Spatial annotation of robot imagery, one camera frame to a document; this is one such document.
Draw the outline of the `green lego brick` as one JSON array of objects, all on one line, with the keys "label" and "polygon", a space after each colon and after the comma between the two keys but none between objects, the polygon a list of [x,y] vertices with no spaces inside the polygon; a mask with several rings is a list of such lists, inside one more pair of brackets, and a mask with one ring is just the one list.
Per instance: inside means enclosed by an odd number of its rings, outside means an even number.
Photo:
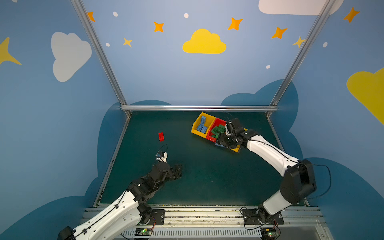
[{"label": "green lego brick", "polygon": [[211,137],[214,139],[217,139],[220,134],[226,132],[226,127],[224,125],[218,125],[212,128],[211,130]]}]

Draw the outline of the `red lego brick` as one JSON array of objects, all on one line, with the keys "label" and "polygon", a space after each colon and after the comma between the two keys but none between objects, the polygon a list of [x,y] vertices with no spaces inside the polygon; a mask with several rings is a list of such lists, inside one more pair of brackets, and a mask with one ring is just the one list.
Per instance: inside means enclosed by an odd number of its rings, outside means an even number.
[{"label": "red lego brick", "polygon": [[165,138],[164,138],[164,133],[159,133],[159,141],[160,142],[163,142],[165,140]]}]

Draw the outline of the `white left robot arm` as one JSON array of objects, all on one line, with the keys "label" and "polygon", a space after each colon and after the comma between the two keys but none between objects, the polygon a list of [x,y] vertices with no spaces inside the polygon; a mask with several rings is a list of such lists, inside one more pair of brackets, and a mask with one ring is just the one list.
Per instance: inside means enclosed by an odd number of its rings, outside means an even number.
[{"label": "white left robot arm", "polygon": [[150,220],[152,208],[148,205],[156,192],[168,181],[182,177],[182,165],[171,167],[158,162],[143,177],[132,181],[128,188],[108,207],[87,222],[58,234],[59,240],[113,240],[125,229]]}]

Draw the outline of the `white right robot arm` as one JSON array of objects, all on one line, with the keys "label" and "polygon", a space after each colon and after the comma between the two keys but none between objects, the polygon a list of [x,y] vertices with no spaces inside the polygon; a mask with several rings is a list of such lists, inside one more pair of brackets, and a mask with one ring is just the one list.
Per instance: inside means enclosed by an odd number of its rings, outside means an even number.
[{"label": "white right robot arm", "polygon": [[225,128],[225,132],[219,134],[216,144],[228,149],[244,147],[265,160],[283,177],[279,190],[258,206],[257,216],[262,223],[317,190],[315,172],[310,161],[300,161],[269,143],[256,131],[245,130],[237,118],[226,122]]}]

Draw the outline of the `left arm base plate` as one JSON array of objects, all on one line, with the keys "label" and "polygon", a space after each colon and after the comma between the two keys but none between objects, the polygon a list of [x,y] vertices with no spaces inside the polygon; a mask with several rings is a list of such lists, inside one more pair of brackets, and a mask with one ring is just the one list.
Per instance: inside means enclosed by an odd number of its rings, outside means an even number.
[{"label": "left arm base plate", "polygon": [[165,212],[164,209],[152,209],[151,213],[146,213],[142,216],[139,224],[145,226],[162,226],[165,221]]}]

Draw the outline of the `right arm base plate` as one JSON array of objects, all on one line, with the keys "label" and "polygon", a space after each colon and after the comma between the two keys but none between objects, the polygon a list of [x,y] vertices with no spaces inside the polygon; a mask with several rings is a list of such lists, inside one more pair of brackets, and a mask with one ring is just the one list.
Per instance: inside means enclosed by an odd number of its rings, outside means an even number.
[{"label": "right arm base plate", "polygon": [[285,223],[281,212],[278,212],[274,215],[270,215],[264,209],[248,209],[242,207],[240,209],[240,213],[243,216],[245,225],[283,225]]}]

